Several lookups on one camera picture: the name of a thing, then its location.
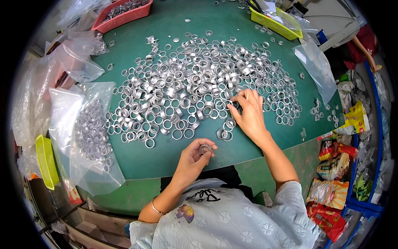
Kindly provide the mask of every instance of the person's left hand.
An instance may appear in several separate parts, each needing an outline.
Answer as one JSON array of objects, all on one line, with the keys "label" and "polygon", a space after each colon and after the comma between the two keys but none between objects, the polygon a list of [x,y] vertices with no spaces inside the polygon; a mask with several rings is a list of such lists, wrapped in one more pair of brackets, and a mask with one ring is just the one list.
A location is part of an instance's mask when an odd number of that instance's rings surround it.
[{"label": "person's left hand", "polygon": [[171,183],[180,190],[184,190],[193,183],[203,168],[209,164],[210,158],[214,157],[214,152],[206,152],[199,155],[198,149],[202,144],[208,144],[213,150],[217,149],[215,142],[207,138],[197,138],[181,152],[178,166],[173,175]]}]

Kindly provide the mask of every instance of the pile of rings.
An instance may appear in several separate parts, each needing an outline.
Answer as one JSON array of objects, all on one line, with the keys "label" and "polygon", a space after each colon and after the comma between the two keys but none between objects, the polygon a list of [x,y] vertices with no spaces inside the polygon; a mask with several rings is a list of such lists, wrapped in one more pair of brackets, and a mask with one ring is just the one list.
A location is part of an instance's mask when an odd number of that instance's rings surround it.
[{"label": "pile of rings", "polygon": [[[207,30],[205,35],[213,34]],[[185,33],[188,41],[175,51],[167,44],[163,51],[152,44],[152,52],[135,60],[137,66],[124,69],[127,79],[113,89],[121,100],[106,115],[109,134],[121,133],[122,142],[140,141],[155,146],[159,131],[175,140],[191,139],[205,118],[227,119],[229,99],[244,89],[257,90],[263,98],[263,112],[274,111],[276,123],[294,124],[302,111],[296,97],[296,82],[283,70],[280,60],[271,61],[269,43],[251,44],[248,49],[236,38],[209,42]],[[217,132],[225,141],[232,139],[229,121]]]},{"label": "pile of rings", "polygon": [[113,149],[106,134],[101,103],[93,99],[80,111],[74,126],[76,143],[80,152],[90,160],[100,159],[105,172],[111,170],[113,160],[110,157]]}]

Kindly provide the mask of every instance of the light blue shirt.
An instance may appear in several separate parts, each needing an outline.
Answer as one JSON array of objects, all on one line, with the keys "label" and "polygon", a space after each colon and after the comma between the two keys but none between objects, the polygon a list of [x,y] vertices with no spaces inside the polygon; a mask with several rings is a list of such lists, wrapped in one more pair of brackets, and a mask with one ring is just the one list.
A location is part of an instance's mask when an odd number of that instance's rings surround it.
[{"label": "light blue shirt", "polygon": [[290,181],[273,206],[251,203],[223,181],[195,181],[157,224],[130,223],[130,249],[312,248],[320,229],[309,220],[301,185]]}]

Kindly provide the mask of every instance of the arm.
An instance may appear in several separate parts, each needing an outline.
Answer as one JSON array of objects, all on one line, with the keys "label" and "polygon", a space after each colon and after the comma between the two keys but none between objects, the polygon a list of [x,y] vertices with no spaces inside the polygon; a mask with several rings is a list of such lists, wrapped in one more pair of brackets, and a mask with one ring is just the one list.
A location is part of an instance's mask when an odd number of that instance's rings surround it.
[{"label": "arm", "polygon": [[372,55],[366,50],[366,48],[362,45],[362,43],[358,40],[358,38],[355,36],[354,39],[352,39],[352,42],[361,50],[361,52],[365,55],[366,60],[369,62],[369,66],[371,67],[372,71],[377,71],[379,70],[379,66],[376,66],[375,61],[373,60]]},{"label": "arm", "polygon": [[[153,200],[153,206],[160,212],[168,213],[177,204],[185,188],[198,178],[202,169],[209,164],[210,158],[214,157],[214,152],[206,152],[199,155],[198,149],[202,144],[208,144],[213,150],[217,145],[206,138],[195,139],[185,150],[181,152],[178,166],[170,184],[164,191]],[[163,215],[156,212],[149,202],[142,210],[138,220],[147,223],[157,223]]]},{"label": "arm", "polygon": [[231,100],[238,101],[242,106],[242,115],[239,114],[233,105],[229,104],[228,108],[243,132],[263,151],[269,171],[276,182],[276,190],[285,182],[298,182],[299,178],[292,163],[272,139],[270,132],[265,128],[262,97],[258,96],[257,91],[246,89],[240,91]]}]

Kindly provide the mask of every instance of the floor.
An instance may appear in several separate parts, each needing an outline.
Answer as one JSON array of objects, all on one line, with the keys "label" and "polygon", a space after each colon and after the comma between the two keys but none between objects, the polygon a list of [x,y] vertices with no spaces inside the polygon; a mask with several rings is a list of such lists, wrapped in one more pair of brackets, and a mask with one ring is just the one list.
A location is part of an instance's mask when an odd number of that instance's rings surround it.
[{"label": "floor", "polygon": [[[311,182],[317,177],[315,172],[319,164],[318,154],[320,142],[316,139],[284,150],[285,155],[294,165],[302,186],[304,200],[307,197]],[[242,180],[242,184],[249,186],[256,195],[261,191],[267,191],[273,199],[275,195],[275,182],[265,163],[264,158],[258,158],[244,163],[236,164],[236,170]],[[141,209],[150,200],[159,194],[160,178],[128,180],[120,188],[110,194],[90,196],[79,188],[83,199],[89,197],[97,205],[100,205],[113,213],[125,215],[138,215]]]}]

